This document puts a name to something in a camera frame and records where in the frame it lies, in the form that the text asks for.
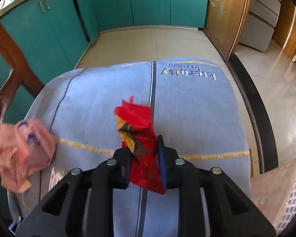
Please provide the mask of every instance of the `yellow stripe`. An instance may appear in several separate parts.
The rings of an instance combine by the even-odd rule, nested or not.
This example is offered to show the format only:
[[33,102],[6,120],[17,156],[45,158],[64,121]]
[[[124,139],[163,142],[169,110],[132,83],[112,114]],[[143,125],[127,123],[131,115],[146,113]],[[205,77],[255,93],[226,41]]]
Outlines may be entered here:
[[220,66],[218,65],[214,65],[214,64],[210,64],[210,63],[207,63],[207,62],[200,62],[200,61],[173,61],[173,62],[167,62],[168,64],[170,63],[194,63],[194,64],[204,64],[204,65],[209,65],[209,66],[214,66],[214,67],[217,67],[217,68],[220,68]]
[[[95,148],[91,145],[85,145],[76,141],[69,141],[62,138],[58,138],[58,143],[68,145],[78,149],[101,153],[108,156],[114,155],[113,150]],[[185,159],[187,161],[221,160],[221,159],[229,159],[229,158],[236,158],[236,157],[243,157],[243,156],[250,156],[250,152],[239,151],[239,152],[228,152],[228,153],[222,153],[222,154],[207,154],[207,155],[198,155],[198,154],[182,155],[181,154],[179,155],[180,158]]]

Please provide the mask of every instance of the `teal cabinet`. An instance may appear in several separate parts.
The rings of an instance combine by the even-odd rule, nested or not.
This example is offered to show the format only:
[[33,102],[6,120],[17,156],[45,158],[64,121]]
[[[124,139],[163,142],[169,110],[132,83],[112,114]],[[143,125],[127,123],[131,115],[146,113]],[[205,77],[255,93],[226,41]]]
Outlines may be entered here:
[[131,0],[134,25],[170,25],[170,0]]
[[88,47],[73,0],[43,0],[51,33],[59,41],[73,69]]
[[205,26],[208,0],[171,0],[171,25]]
[[44,0],[29,0],[0,20],[43,84],[73,68],[50,27],[48,12]]
[[91,0],[99,31],[133,26],[130,0]]
[[99,32],[91,0],[77,0],[77,4],[84,28],[87,32],[90,42],[93,44],[99,36]]

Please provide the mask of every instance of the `pink plastic bag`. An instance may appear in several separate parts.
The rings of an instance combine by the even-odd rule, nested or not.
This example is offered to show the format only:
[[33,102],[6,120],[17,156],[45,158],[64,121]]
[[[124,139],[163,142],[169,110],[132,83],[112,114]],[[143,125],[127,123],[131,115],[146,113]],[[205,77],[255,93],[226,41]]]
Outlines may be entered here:
[[39,120],[24,120],[15,126],[0,126],[1,185],[14,193],[24,193],[32,185],[29,176],[50,165],[57,137]]

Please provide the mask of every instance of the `tile floor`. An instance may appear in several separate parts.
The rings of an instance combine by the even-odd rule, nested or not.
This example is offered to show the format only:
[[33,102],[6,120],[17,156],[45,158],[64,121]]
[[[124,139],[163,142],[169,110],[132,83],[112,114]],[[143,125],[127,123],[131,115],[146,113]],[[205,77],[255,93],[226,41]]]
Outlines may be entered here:
[[296,157],[296,63],[271,40],[266,53],[239,45],[236,55],[251,75],[272,124],[279,164]]
[[109,66],[123,62],[153,61],[170,57],[194,57],[217,63],[230,81],[252,150],[255,174],[259,174],[258,155],[252,125],[241,93],[228,67],[202,31],[178,28],[137,28],[99,35],[80,60],[77,68]]

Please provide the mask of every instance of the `clear plastic sheet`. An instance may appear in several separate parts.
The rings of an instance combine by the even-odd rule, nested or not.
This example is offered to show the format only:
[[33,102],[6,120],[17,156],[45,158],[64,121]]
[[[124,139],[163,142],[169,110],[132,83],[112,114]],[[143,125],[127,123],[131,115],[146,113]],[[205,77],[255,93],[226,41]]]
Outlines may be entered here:
[[296,158],[251,178],[250,184],[252,202],[280,234],[296,213]]

